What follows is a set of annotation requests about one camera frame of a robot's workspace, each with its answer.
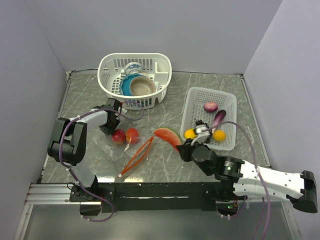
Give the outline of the yellow fake lemon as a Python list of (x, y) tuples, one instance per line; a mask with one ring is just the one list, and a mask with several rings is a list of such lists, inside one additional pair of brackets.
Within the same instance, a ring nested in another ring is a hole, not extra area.
[(195, 132), (195, 129), (194, 128), (190, 128), (190, 129), (188, 129), (188, 130), (186, 130), (185, 132), (184, 132), (184, 138), (185, 139), (195, 139), (196, 138), (196, 136), (197, 136), (197, 134), (196, 134), (196, 132)]

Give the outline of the purple fake onion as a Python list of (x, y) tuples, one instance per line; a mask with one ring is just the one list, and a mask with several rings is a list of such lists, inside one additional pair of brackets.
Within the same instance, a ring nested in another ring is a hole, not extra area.
[(213, 101), (208, 101), (203, 105), (203, 109), (207, 113), (214, 113), (215, 111), (218, 110), (218, 108), (219, 108), (218, 104)]

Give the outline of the fake watermelon slice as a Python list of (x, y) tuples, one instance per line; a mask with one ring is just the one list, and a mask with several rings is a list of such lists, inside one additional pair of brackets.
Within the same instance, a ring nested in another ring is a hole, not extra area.
[(161, 127), (157, 128), (153, 134), (162, 139), (163, 141), (169, 143), (174, 150), (178, 151), (177, 146), (182, 144), (182, 141), (180, 137), (177, 135), (177, 133), (170, 128), (167, 127)]

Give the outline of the purple fake eggplant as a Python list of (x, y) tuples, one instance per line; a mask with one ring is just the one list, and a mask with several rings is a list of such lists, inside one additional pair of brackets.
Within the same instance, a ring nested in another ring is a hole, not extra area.
[(217, 112), (215, 115), (213, 122), (212, 122), (212, 130), (214, 131), (218, 125), (222, 122), (222, 120), (225, 118), (227, 112), (224, 109), (221, 109)]

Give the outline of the small yellow fake fruit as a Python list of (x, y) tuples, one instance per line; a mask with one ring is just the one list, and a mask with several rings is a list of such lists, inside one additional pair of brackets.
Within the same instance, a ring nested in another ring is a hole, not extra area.
[(227, 135), (224, 131), (217, 129), (213, 132), (212, 137), (216, 142), (223, 142), (226, 139)]

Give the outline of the orange fake persimmon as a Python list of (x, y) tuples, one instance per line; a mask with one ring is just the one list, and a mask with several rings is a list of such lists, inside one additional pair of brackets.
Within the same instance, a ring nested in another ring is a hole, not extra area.
[(136, 144), (139, 142), (139, 132), (135, 128), (128, 128), (125, 132), (125, 138), (127, 143)]

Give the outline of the red fake apple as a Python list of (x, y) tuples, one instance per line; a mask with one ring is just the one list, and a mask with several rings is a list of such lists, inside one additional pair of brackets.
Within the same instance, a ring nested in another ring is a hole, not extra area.
[(126, 142), (126, 133), (121, 129), (116, 129), (111, 139), (115, 144), (124, 144)]

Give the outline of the clear zip top bag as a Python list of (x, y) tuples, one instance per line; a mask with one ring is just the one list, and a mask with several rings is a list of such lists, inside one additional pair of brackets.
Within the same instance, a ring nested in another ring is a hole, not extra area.
[(129, 144), (127, 141), (116, 144), (112, 141), (112, 134), (105, 135), (103, 132), (93, 137), (97, 147), (108, 155), (108, 161), (117, 167), (115, 176), (119, 179), (148, 156), (153, 140), (153, 136), (142, 136), (140, 133), (139, 142), (136, 144)]

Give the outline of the dark fake grapes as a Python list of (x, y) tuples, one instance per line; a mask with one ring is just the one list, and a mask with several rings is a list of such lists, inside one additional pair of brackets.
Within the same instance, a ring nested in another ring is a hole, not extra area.
[(203, 122), (200, 119), (195, 121), (195, 126), (201, 126), (201, 125), (205, 125), (207, 129), (209, 128), (209, 125), (206, 122)]

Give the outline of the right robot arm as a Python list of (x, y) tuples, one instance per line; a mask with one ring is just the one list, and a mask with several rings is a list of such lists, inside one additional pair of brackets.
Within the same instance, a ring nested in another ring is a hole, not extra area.
[(176, 146), (184, 162), (194, 162), (206, 176), (213, 176), (221, 185), (219, 195), (225, 201), (234, 196), (265, 198), (291, 202), (294, 209), (318, 212), (317, 184), (313, 172), (289, 173), (254, 164), (230, 156), (217, 155), (205, 144)]

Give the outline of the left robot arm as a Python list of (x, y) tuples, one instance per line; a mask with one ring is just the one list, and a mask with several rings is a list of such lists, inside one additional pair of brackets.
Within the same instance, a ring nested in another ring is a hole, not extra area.
[(75, 186), (88, 201), (101, 195), (98, 179), (84, 160), (88, 131), (98, 128), (105, 135), (113, 134), (121, 122), (121, 113), (121, 102), (108, 98), (106, 104), (95, 106), (90, 112), (55, 121), (47, 154), (70, 172)]

